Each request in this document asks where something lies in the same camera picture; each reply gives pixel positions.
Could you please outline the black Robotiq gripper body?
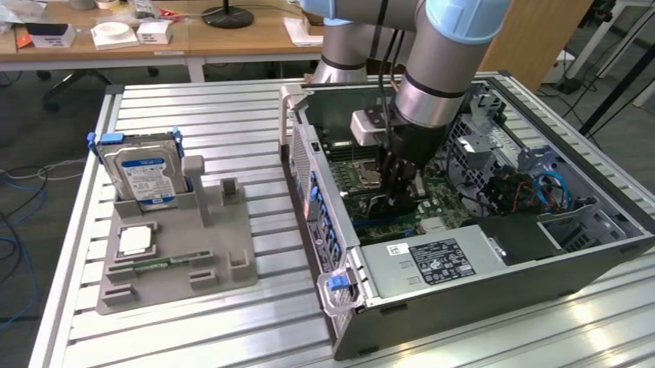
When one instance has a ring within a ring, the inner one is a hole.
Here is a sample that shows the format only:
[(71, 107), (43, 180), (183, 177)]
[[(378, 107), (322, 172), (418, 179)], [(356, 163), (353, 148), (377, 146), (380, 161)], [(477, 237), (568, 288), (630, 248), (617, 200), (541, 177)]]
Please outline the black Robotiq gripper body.
[(394, 159), (422, 169), (445, 142), (445, 126), (425, 128), (414, 124), (396, 126), (390, 131), (390, 153)]

